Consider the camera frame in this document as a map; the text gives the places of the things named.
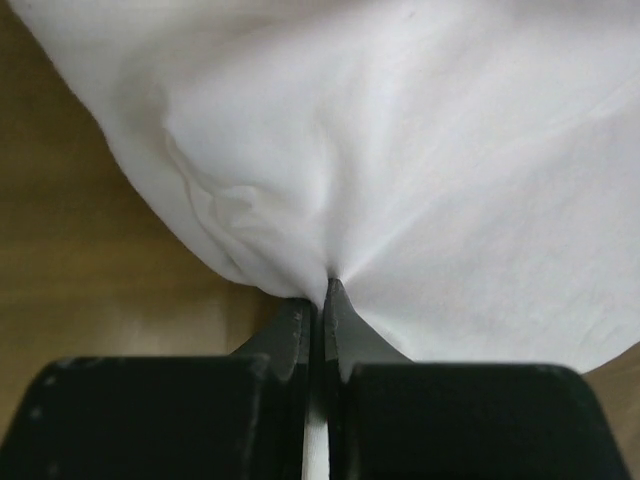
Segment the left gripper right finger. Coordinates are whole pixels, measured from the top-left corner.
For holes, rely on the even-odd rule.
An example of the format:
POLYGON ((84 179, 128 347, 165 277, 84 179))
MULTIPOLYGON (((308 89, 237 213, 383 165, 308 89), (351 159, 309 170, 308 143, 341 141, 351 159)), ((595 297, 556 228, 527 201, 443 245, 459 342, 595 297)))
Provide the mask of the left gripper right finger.
POLYGON ((339 279, 328 282, 323 323, 327 382, 348 383, 358 365, 411 362, 359 315, 339 279))

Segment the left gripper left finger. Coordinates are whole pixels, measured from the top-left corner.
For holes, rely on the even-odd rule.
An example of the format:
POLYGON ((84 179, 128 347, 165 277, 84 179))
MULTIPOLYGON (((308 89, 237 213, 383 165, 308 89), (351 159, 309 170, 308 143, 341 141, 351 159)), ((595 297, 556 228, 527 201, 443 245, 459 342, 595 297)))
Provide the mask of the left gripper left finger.
POLYGON ((305 299, 286 299, 275 317, 232 352, 233 356, 262 355, 282 382, 289 382, 298 367, 307 367, 315 306, 305 299))

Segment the white Coca-Cola t-shirt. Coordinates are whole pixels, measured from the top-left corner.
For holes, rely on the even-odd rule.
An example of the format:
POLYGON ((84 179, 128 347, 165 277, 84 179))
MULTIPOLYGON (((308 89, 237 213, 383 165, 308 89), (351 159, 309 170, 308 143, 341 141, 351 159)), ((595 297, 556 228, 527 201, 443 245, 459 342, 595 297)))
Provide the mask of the white Coca-Cola t-shirt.
POLYGON ((424 360, 639 340, 635 1, 15 1, 132 185, 224 278, 424 360))

